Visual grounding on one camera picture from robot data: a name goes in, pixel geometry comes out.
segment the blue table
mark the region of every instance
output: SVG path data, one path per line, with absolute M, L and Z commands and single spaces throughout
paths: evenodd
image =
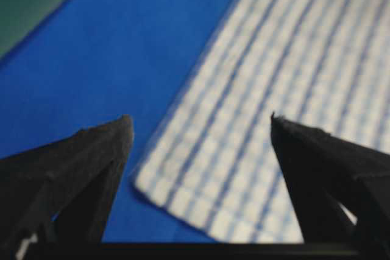
M 212 241 L 129 174 L 232 0 L 67 0 L 0 61 L 0 157 L 130 114 L 135 141 L 104 241 Z

